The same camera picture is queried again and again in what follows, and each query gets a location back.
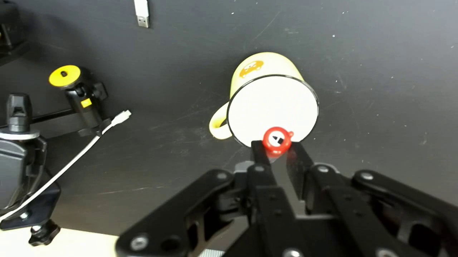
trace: black surface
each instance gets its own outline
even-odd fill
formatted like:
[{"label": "black surface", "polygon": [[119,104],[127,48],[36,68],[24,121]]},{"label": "black surface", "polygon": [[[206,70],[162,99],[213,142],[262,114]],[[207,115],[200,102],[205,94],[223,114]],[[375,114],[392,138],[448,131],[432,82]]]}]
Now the black surface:
[{"label": "black surface", "polygon": [[[36,114],[67,107],[47,72],[76,62],[106,82],[109,112],[133,111],[60,179],[63,227],[119,234],[206,169],[246,159],[207,121],[232,70],[259,50],[293,58],[319,92],[321,119],[303,141],[312,158],[458,204],[456,1],[150,0],[149,30],[132,0],[17,4],[30,48],[0,68],[0,102],[26,91]],[[51,141],[51,169],[81,147],[77,135]]]}]

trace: metal screw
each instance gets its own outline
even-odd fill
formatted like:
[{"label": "metal screw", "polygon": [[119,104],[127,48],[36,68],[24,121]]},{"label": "metal screw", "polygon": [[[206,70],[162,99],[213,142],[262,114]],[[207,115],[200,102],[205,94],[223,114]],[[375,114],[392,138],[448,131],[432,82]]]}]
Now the metal screw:
[{"label": "metal screw", "polygon": [[31,231],[39,231],[39,229],[41,229],[41,225],[33,225],[31,227]]},{"label": "metal screw", "polygon": [[361,172],[361,177],[365,179],[373,179],[373,175],[371,172]]},{"label": "metal screw", "polygon": [[134,238],[130,241],[130,248],[132,248],[133,251],[142,251],[143,248],[147,247],[147,242],[149,242],[147,237],[139,235],[139,237],[134,237]]},{"label": "metal screw", "polygon": [[379,249],[376,249],[376,257],[398,257],[398,254],[395,254],[389,248],[379,248]]},{"label": "metal screw", "polygon": [[26,219],[26,218],[29,217],[29,212],[26,211],[26,212],[23,212],[23,214],[20,214],[19,217],[23,218],[23,219]]},{"label": "metal screw", "polygon": [[255,165],[255,171],[262,172],[263,167],[262,165]]},{"label": "metal screw", "polygon": [[328,172],[329,168],[328,168],[326,165],[318,165],[318,171],[321,171],[321,172]]},{"label": "metal screw", "polygon": [[216,175],[219,179],[226,179],[227,178],[227,174],[226,172],[217,172]]},{"label": "metal screw", "polygon": [[302,252],[296,248],[286,248],[283,257],[302,257]]}]

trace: white cable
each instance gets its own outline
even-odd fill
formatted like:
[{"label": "white cable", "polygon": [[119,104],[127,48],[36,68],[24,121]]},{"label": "white cable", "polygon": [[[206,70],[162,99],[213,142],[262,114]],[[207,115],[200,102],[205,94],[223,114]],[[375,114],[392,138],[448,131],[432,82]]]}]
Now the white cable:
[{"label": "white cable", "polygon": [[99,139],[100,137],[107,132],[112,127],[122,124],[123,121],[126,121],[130,117],[130,111],[124,109],[122,112],[119,112],[112,122],[102,131],[102,134],[96,135],[94,138],[92,138],[89,141],[89,144],[79,152],[76,154],[70,162],[67,162],[59,172],[54,174],[54,177],[51,177],[46,184],[43,184],[36,192],[33,192],[24,202],[21,202],[17,208],[3,214],[0,217],[0,222],[9,217],[11,217],[13,214],[16,214],[19,209],[24,208],[27,204],[30,204],[34,198],[37,198],[44,189],[47,189],[47,187],[50,187],[56,179],[59,179],[59,177],[61,177],[76,161],[79,161]]}]

